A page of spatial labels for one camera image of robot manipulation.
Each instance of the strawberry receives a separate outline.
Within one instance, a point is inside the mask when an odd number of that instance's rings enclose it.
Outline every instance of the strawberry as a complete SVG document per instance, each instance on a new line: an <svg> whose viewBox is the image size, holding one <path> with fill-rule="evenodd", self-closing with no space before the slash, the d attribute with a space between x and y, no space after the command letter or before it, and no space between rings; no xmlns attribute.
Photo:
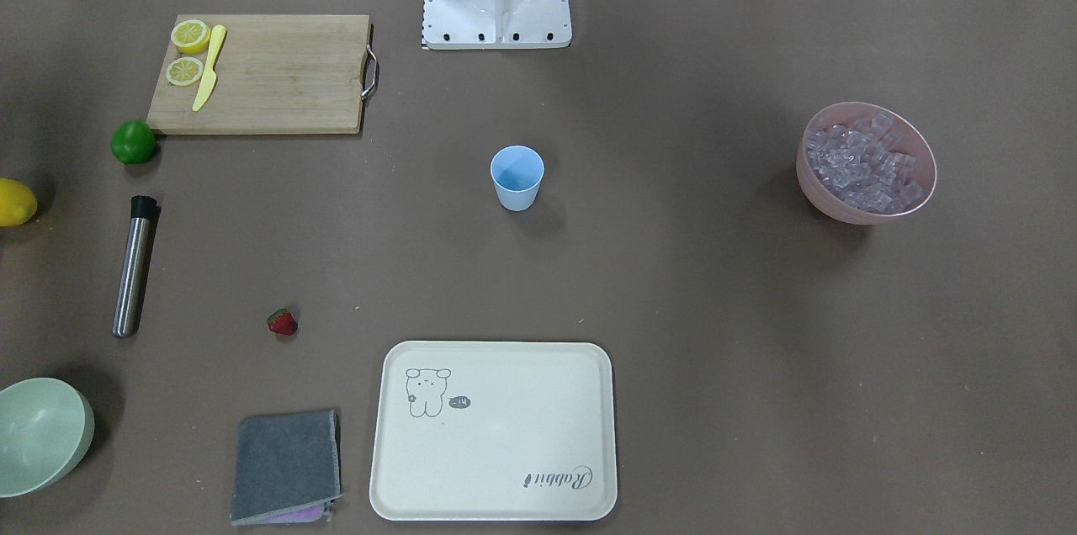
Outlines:
<svg viewBox="0 0 1077 535"><path fill-rule="evenodd" d="M269 330L277 333L278 336L295 335L295 332L299 328L295 318L292 318L292 312L289 312L286 308L281 308L277 312L270 313L269 318L266 318L266 324L269 325Z"/></svg>

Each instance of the gray towel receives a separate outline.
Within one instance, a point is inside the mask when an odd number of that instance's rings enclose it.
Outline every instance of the gray towel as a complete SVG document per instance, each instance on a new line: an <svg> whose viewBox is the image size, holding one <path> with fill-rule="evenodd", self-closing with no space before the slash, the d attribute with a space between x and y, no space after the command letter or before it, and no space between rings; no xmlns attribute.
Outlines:
<svg viewBox="0 0 1077 535"><path fill-rule="evenodd" d="M316 506L323 509L316 516L322 516L339 496L336 412L262 416L240 422L233 525L280 522L274 519L293 512L309 517Z"/></svg>

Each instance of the white tray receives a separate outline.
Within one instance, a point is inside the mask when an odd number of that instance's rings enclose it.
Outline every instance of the white tray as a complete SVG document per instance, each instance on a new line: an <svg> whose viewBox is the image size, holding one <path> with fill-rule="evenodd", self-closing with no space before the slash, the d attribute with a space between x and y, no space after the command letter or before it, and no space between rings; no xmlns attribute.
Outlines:
<svg viewBox="0 0 1077 535"><path fill-rule="evenodd" d="M617 501L613 368L592 343L389 351L370 505L389 520L598 520Z"/></svg>

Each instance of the cylindrical metal tool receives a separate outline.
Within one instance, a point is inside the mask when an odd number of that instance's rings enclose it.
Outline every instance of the cylindrical metal tool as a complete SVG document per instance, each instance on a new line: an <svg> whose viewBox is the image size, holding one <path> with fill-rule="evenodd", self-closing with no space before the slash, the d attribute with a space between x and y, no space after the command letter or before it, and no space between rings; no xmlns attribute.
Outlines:
<svg viewBox="0 0 1077 535"><path fill-rule="evenodd" d="M145 261L149 258L150 237L156 220L157 201L154 198L141 195L131 197L131 227L127 233L127 252L124 254L124 271L120 278L116 316L112 321L112 335L117 338L125 338L138 329Z"/></svg>

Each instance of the lemon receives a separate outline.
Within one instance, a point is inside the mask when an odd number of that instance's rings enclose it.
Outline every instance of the lemon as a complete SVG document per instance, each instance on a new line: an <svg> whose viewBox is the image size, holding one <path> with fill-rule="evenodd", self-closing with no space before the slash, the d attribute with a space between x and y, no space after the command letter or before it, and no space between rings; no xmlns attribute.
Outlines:
<svg viewBox="0 0 1077 535"><path fill-rule="evenodd" d="M0 225L26 224L38 212L38 198L14 179L0 178Z"/></svg>
<svg viewBox="0 0 1077 535"><path fill-rule="evenodd" d="M197 57L180 57L168 65L165 79L174 86L188 86L201 78L204 65Z"/></svg>
<svg viewBox="0 0 1077 535"><path fill-rule="evenodd" d="M205 52L209 47L209 28L201 20L180 22L172 29L172 44L184 53Z"/></svg>

